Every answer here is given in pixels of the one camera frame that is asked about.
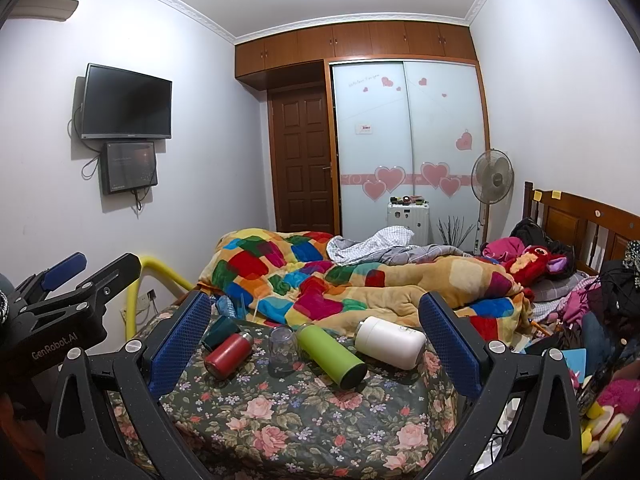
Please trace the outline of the small wall monitor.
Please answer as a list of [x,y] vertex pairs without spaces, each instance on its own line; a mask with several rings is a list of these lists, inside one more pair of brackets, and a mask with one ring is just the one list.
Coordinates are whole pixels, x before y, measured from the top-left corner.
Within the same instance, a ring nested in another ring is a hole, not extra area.
[[99,167],[104,195],[139,191],[157,185],[157,162],[153,142],[104,143]]

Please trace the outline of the clear glass cup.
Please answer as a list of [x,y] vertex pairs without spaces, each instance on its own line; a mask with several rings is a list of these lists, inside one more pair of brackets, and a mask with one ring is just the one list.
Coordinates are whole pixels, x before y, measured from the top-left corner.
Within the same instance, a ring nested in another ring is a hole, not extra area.
[[282,378],[294,372],[298,343],[291,327],[273,327],[268,337],[268,360],[270,374],[274,377]]

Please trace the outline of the standing electric fan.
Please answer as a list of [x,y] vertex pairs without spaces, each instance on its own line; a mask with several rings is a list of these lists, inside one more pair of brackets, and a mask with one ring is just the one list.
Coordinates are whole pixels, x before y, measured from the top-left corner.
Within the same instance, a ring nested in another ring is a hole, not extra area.
[[496,148],[480,154],[471,172],[471,190],[478,201],[478,217],[474,252],[486,242],[487,222],[490,207],[502,202],[511,192],[514,169],[509,156]]

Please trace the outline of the sliding wardrobe with hearts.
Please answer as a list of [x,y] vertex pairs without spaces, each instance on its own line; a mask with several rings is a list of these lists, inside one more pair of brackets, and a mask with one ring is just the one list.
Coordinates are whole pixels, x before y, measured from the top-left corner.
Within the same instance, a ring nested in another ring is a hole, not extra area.
[[331,67],[344,237],[386,226],[388,204],[430,206],[432,243],[474,250],[474,162],[487,146],[472,64],[340,63]]

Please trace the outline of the wall mounted television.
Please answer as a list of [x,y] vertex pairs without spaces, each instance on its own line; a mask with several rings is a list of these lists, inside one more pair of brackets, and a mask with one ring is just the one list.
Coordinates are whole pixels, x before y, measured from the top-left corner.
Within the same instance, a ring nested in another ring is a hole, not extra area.
[[171,107],[170,80],[90,63],[80,107],[80,137],[170,139]]

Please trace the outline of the red thermos cup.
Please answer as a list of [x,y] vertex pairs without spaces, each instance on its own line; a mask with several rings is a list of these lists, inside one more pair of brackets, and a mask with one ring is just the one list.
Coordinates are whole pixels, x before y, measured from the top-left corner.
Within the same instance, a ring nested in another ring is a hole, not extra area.
[[205,369],[217,379],[228,378],[252,353],[254,338],[250,333],[230,335],[204,359]]

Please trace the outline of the dark teal faceted cup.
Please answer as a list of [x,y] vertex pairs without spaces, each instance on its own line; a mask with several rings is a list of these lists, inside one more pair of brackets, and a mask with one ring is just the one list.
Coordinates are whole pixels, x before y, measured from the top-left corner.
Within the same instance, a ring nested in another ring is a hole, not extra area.
[[221,315],[205,331],[201,344],[207,352],[212,352],[233,334],[238,334],[239,332],[240,328],[232,318]]

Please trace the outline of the green thermos cup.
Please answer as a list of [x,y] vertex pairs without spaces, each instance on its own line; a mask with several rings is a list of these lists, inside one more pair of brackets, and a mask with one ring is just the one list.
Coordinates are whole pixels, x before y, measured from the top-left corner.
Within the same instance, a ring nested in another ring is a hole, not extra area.
[[355,356],[321,327],[297,327],[299,348],[306,353],[341,389],[356,388],[367,375],[367,364]]

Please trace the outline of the brown wooden door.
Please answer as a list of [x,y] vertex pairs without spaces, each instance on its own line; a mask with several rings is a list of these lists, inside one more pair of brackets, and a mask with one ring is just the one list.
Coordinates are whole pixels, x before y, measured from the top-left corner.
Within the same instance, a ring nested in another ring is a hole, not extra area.
[[282,232],[335,232],[326,90],[268,93],[274,212]]

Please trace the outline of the wooden headboard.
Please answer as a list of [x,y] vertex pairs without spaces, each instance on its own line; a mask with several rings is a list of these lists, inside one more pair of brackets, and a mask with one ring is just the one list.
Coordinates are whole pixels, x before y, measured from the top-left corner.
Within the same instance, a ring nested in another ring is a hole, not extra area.
[[543,191],[524,183],[523,216],[554,240],[574,249],[576,268],[597,274],[603,263],[622,260],[629,242],[639,239],[639,217],[561,191]]

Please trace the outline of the overhead wooden cabinets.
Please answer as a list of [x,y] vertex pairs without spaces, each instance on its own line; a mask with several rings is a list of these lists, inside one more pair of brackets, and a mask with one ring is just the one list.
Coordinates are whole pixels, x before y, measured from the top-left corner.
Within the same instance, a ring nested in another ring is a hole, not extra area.
[[268,90],[324,78],[329,58],[434,56],[476,60],[466,26],[421,21],[347,22],[281,32],[235,47],[235,78]]

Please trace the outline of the red plush toy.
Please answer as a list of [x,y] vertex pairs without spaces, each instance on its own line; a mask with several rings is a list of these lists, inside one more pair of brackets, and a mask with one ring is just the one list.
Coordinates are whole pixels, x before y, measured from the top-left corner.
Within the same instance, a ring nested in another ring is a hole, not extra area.
[[522,286],[535,285],[549,275],[562,273],[568,265],[566,255],[552,254],[542,246],[528,246],[521,255],[503,266],[514,281]]

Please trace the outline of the floral green bedspread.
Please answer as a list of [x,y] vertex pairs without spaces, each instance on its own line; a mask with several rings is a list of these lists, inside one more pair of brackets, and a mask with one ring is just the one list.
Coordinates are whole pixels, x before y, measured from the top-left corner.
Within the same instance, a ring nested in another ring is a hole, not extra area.
[[270,372],[270,327],[243,321],[248,359],[224,382],[196,350],[160,405],[217,479],[411,479],[457,423],[458,396],[432,350],[410,372],[375,360],[341,390],[310,359]]

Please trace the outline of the colourful patchwork blanket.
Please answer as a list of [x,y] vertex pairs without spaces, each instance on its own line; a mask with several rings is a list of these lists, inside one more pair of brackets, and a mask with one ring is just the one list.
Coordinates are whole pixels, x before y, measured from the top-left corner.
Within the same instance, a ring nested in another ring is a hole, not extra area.
[[221,237],[198,282],[259,321],[312,323],[346,336],[369,316],[418,327],[419,302],[427,292],[438,292],[486,340],[510,344],[515,333],[529,329],[526,291],[498,264],[451,255],[399,266],[340,266],[326,253],[330,238],[314,231],[232,231]]

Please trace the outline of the white thermos cup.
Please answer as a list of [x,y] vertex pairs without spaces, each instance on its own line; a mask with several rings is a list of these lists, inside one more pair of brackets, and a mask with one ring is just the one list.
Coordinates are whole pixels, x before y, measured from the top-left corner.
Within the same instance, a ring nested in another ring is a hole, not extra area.
[[414,330],[382,318],[369,316],[356,329],[355,348],[370,358],[400,370],[412,370],[422,356],[426,337]]

